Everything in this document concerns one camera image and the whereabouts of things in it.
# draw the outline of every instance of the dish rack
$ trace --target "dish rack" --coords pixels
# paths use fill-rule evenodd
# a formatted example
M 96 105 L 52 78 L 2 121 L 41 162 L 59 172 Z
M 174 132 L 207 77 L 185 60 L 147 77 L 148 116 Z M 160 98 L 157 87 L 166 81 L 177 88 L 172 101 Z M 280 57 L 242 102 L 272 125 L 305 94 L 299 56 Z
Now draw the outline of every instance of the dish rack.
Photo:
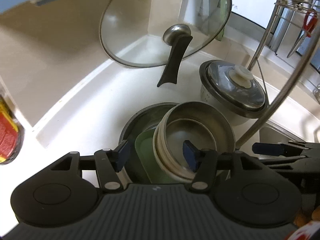
M 317 11 L 317 9 L 320 9 L 320 2 L 318 3 L 318 1 L 320 0 L 276 0 L 275 7 L 273 9 L 268 26 L 262 36 L 262 39 L 260 41 L 260 44 L 255 54 L 252 57 L 251 62 L 249 63 L 248 69 L 252 70 L 252 68 L 256 63 L 259 64 L 258 58 L 266 43 L 267 37 L 270 34 L 270 30 L 272 26 L 275 24 L 276 18 L 277 17 L 282 18 L 279 13 L 281 8 L 288 8 L 290 10 L 294 10 L 302 14 L 307 14 L 310 12 L 310 10 Z M 297 26 L 297 27 L 301 28 L 301 30 L 303 31 L 306 31 L 307 34 L 310 34 L 308 33 L 308 30 L 305 30 L 303 28 L 303 26 Z M 279 106 L 283 103 L 283 101 L 287 98 L 287 96 L 289 96 L 290 92 L 297 84 L 303 71 L 309 65 L 310 60 L 312 59 L 314 53 L 316 52 L 319 46 L 319 43 L 320 43 L 320 24 L 319 24 L 319 21 L 317 21 L 317 24 L 312 32 L 309 45 L 304 55 L 301 57 L 297 67 L 293 71 L 292 75 L 290 76 L 286 84 L 283 86 L 282 90 L 279 92 L 279 94 L 274 99 L 274 101 L 268 106 L 268 108 L 263 113 L 263 115 L 249 128 L 249 130 L 247 130 L 247 132 L 244 133 L 244 135 L 241 136 L 241 138 L 239 138 L 239 140 L 236 142 L 236 149 L 240 149 L 240 147 L 249 138 L 251 138 L 262 127 L 262 125 L 274 114 L 274 112 L 279 108 Z

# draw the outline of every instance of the scissors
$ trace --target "scissors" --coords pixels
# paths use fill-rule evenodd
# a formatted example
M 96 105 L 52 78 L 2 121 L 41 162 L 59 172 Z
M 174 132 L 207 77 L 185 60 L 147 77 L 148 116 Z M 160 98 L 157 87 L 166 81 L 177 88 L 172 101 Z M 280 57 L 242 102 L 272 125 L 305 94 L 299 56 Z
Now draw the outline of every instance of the scissors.
M 306 37 L 309 37 L 309 38 L 311 37 L 311 33 L 315 28 L 317 22 L 318 22 L 317 12 L 314 9 L 308 10 L 304 17 L 302 30 L 300 31 L 299 36 L 296 42 L 294 43 L 292 49 L 288 53 L 287 58 L 291 57 L 292 54 L 295 53 L 295 51 L 297 51 L 297 49 L 301 46 L 301 44 L 303 43 Z

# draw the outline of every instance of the sink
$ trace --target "sink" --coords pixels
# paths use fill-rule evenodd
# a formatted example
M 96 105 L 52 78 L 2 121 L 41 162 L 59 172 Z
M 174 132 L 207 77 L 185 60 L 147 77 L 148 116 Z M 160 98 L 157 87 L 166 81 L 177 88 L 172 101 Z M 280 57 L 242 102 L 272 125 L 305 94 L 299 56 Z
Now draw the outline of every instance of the sink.
M 260 128 L 259 136 L 261 143 L 288 143 L 288 141 L 304 142 L 304 140 L 270 121 L 267 121 L 263 127 Z

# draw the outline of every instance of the ridged black panel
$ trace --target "ridged black panel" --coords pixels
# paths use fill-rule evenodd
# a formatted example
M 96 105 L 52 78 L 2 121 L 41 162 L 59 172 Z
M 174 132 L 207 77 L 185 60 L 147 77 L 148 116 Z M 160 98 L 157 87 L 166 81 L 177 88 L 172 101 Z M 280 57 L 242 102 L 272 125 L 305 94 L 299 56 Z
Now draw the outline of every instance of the ridged black panel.
M 206 195 L 176 185 L 131 184 L 105 195 L 85 219 L 60 228 L 17 225 L 4 240 L 283 240 L 296 230 L 247 228 L 225 218 Z

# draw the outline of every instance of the black circular motor housing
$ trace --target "black circular motor housing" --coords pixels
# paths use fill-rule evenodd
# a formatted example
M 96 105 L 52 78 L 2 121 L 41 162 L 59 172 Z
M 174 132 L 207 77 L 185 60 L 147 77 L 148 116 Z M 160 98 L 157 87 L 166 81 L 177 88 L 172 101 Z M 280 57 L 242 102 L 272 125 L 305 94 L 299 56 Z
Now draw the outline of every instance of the black circular motor housing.
M 79 153 L 73 153 L 16 187 L 11 206 L 19 221 L 56 227 L 73 223 L 93 210 L 98 191 L 79 176 Z
M 275 227 L 294 220 L 301 207 L 298 188 L 248 155 L 233 155 L 231 178 L 215 188 L 213 199 L 227 217 L 251 227 Z

